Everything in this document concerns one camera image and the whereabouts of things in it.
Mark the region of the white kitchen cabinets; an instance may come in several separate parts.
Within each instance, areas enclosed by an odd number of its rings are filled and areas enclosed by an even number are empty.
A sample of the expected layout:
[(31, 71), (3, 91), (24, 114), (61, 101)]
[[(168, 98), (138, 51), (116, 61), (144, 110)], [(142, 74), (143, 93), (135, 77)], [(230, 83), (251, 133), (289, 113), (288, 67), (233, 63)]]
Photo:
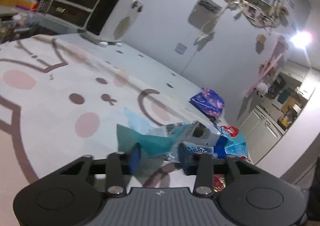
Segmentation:
[(259, 105), (255, 106), (239, 127), (245, 138), (248, 138), (253, 133), (264, 131), (267, 128), (277, 138), (281, 138), (286, 133), (285, 130), (272, 119), (269, 113)]

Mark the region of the red foil snack wrapper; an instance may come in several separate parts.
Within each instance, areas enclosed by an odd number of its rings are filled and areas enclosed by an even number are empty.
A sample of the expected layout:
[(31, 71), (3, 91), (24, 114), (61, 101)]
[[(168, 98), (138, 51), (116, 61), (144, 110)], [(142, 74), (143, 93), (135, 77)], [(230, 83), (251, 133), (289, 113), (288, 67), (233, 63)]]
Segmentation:
[(236, 165), (236, 161), (226, 161), (226, 159), (236, 158), (251, 163), (249, 157), (245, 155), (237, 156), (227, 154), (225, 158), (213, 159), (213, 188), (215, 192), (220, 192), (226, 188), (229, 183), (232, 183), (237, 176), (240, 175), (240, 168)]

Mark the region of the white space heater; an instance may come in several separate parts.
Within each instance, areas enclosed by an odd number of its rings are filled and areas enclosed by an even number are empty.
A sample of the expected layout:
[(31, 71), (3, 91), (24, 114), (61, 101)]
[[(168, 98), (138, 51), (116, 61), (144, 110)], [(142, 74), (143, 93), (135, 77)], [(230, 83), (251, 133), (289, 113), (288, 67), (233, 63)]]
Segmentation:
[(120, 46), (143, 8), (140, 0), (100, 0), (80, 36), (101, 47)]

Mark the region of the blue snack wrapper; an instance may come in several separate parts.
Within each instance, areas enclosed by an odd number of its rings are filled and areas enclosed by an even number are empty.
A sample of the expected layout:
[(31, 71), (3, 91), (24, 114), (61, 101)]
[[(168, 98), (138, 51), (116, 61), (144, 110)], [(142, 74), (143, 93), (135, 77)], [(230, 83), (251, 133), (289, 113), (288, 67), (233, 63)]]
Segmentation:
[(185, 144), (191, 153), (208, 153), (213, 158), (249, 157), (245, 137), (233, 126), (205, 126), (200, 121), (185, 121), (155, 127), (141, 116), (124, 109), (128, 127), (117, 125), (118, 150), (127, 152), (140, 144), (143, 158), (163, 156), (179, 162), (178, 146)]

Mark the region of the white sheep plush toy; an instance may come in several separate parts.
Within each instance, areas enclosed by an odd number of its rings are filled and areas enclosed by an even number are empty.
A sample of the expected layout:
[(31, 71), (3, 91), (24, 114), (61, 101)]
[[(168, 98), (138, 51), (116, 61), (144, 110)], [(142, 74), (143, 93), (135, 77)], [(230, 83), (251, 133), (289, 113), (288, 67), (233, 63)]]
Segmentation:
[(268, 92), (268, 85), (264, 82), (260, 82), (256, 87), (255, 87), (256, 94), (260, 97), (263, 97), (267, 94)]

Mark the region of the purple tissue pack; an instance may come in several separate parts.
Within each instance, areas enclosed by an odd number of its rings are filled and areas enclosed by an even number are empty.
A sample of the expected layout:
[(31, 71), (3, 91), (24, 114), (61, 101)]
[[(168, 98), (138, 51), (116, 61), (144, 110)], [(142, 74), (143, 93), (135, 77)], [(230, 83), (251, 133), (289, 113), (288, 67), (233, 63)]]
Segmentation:
[(190, 102), (203, 114), (219, 118), (224, 110), (225, 101), (214, 90), (201, 88), (200, 92), (190, 98)]

